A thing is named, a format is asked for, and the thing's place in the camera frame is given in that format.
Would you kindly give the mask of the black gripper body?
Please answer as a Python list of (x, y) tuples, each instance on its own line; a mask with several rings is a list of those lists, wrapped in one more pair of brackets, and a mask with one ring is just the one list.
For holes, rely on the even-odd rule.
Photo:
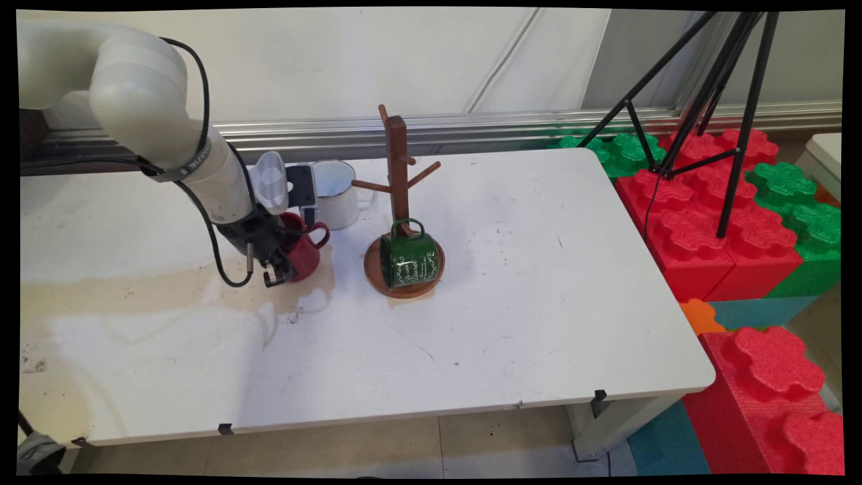
[(216, 230), (243, 255), (259, 261), (283, 261), (287, 249), (298, 242), (298, 231), (284, 225), (280, 215), (256, 209), (234, 223), (216, 224)]

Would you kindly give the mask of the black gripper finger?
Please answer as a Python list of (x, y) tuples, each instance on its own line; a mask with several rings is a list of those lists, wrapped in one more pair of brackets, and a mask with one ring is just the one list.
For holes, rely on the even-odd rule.
[(272, 252), (262, 260), (263, 280), (267, 288), (274, 288), (292, 279), (292, 262), (286, 252)]

